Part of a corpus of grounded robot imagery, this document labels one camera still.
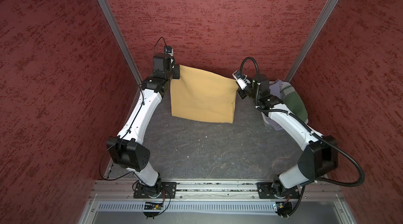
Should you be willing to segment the white plastic basket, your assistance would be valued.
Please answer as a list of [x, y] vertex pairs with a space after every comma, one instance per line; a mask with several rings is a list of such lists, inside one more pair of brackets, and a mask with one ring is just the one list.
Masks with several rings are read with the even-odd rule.
[[308, 113], [304, 102], [293, 85], [282, 80], [269, 82], [270, 93], [278, 97], [304, 123], [308, 124]]

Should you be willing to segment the yellow skirt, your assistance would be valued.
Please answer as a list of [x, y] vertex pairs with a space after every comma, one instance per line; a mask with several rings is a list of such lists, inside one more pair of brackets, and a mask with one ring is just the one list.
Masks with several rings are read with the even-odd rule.
[[173, 117], [209, 123], [234, 122], [236, 81], [181, 65], [170, 86]]

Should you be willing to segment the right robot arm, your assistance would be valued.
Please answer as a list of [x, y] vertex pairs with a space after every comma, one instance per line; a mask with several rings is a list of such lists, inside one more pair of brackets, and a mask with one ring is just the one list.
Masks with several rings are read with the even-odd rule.
[[320, 140], [323, 135], [301, 121], [278, 97], [269, 90], [261, 91], [257, 79], [233, 73], [238, 85], [238, 94], [243, 99], [250, 97], [269, 119], [279, 124], [299, 145], [302, 154], [295, 166], [273, 179], [272, 193], [284, 198], [297, 186], [314, 182], [338, 167], [338, 152]]

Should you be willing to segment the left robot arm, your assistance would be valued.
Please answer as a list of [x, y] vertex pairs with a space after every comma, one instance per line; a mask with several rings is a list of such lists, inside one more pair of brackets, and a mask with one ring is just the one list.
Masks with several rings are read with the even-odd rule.
[[150, 163], [151, 152], [143, 141], [150, 120], [173, 79], [180, 79], [180, 66], [173, 53], [156, 54], [152, 75], [139, 85], [140, 97], [125, 126], [116, 137], [106, 141], [113, 163], [133, 173], [150, 198], [159, 197], [163, 186], [160, 174]]

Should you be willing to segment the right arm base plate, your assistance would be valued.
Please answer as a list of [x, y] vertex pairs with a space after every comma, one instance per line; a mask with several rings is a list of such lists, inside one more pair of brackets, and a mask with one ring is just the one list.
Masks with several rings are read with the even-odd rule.
[[259, 182], [256, 186], [260, 199], [298, 199], [300, 197], [297, 186], [287, 189], [279, 182]]

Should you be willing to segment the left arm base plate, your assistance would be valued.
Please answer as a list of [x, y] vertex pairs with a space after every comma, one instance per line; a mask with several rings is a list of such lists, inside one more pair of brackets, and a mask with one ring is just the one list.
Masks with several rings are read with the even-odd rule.
[[162, 186], [157, 193], [153, 188], [136, 183], [133, 186], [134, 199], [173, 199], [176, 194], [176, 182], [162, 182]]

